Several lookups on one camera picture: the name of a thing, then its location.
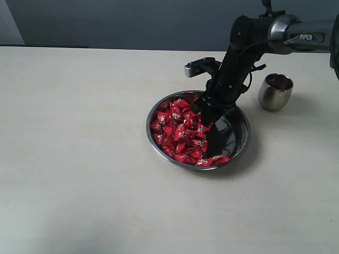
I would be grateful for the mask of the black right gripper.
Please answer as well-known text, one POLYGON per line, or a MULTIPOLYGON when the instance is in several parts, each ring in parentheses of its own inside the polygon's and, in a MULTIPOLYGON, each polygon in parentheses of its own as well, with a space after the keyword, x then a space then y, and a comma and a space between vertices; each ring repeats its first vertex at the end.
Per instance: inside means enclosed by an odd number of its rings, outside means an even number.
POLYGON ((206 128, 233 108, 244 92, 243 84, 262 53, 251 49, 228 49, 218 70, 212 75, 205 92, 191 104, 193 112, 201 112, 201 124, 206 128))

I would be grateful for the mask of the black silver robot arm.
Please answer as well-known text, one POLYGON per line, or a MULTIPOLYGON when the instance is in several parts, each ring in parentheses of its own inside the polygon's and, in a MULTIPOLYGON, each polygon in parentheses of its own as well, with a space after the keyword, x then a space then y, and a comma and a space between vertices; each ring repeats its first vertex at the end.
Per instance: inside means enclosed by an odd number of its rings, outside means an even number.
POLYGON ((329 51, 330 67, 338 73, 338 19, 302 22, 285 11, 267 11, 258 18, 239 16, 230 32, 230 45, 221 62, 205 57, 185 65, 187 77, 208 73, 206 89, 191 109, 201 114, 201 123, 209 126, 235 106, 247 76, 262 70, 255 63, 266 54, 329 51))

